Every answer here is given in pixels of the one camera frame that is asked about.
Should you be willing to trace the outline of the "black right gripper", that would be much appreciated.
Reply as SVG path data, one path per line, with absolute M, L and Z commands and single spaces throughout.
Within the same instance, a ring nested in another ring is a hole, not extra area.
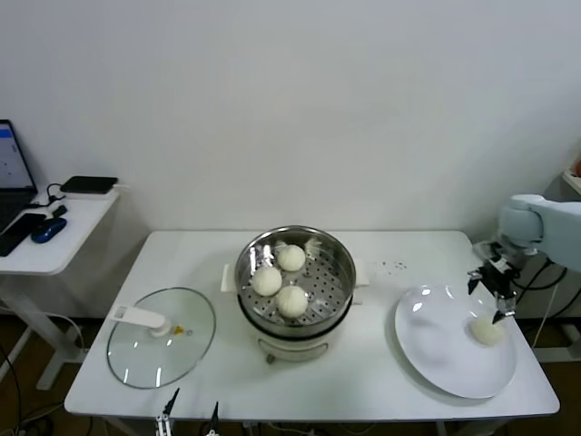
M 491 261 L 485 261 L 483 265 L 468 272 L 468 294 L 472 294 L 480 282 L 495 294 L 496 312 L 492 318 L 492 324 L 497 324 L 506 318 L 516 314 L 516 295 L 511 288 L 511 282 L 520 274 L 510 263 L 501 263 L 499 266 Z

